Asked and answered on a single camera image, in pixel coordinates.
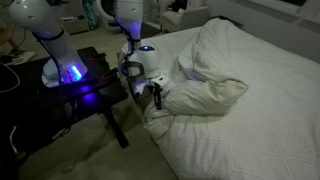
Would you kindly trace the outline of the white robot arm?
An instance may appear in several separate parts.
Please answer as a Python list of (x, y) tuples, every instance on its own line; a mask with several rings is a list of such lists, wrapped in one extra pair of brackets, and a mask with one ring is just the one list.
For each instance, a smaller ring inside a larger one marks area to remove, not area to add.
[[(144, 90), (153, 94), (157, 109), (169, 78), (164, 75), (156, 49), (141, 44), (143, 0), (107, 0), (112, 18), (127, 36), (127, 51), (119, 70), (127, 79), (134, 79), (131, 93), (139, 96)], [(78, 82), (88, 73), (64, 30), (61, 15), (68, 0), (13, 0), (9, 14), (14, 23), (31, 32), (49, 54), (43, 66), (42, 82), (49, 88)]]

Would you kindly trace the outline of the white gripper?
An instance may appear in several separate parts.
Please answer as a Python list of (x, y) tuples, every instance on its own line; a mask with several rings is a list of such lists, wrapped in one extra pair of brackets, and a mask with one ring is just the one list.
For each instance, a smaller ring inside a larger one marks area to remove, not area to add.
[(166, 68), (161, 68), (160, 74), (155, 78), (138, 76), (134, 80), (134, 93), (141, 95), (147, 86), (155, 87), (154, 102), (157, 110), (161, 110), (161, 95), (165, 96), (174, 86), (174, 82), (169, 78), (169, 71)]

